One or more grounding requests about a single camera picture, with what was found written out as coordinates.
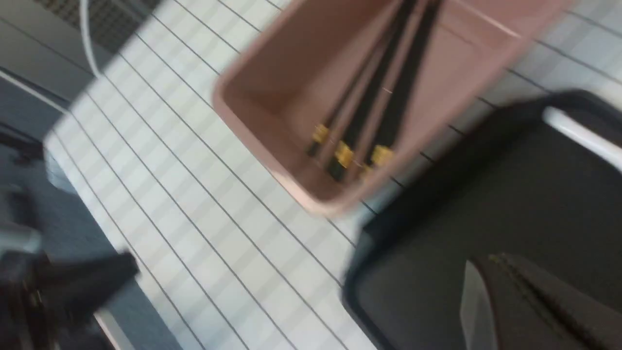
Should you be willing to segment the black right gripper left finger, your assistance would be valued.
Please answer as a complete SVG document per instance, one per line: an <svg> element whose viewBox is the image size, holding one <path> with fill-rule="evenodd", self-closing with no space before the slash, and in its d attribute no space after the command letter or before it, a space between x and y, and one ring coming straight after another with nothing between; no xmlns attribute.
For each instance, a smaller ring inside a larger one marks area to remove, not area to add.
<svg viewBox="0 0 622 350"><path fill-rule="evenodd" d="M44 253L1 256L3 350L108 350L90 330L102 309L138 274L129 252L77 261L51 261Z"/></svg>

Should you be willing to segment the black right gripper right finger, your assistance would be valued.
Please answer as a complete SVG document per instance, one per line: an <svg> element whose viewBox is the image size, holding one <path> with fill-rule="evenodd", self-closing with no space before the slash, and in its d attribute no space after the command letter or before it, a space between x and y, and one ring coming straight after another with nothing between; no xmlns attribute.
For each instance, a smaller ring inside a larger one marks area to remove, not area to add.
<svg viewBox="0 0 622 350"><path fill-rule="evenodd" d="M619 312L521 256L465 263L460 320L469 350L619 350Z"/></svg>

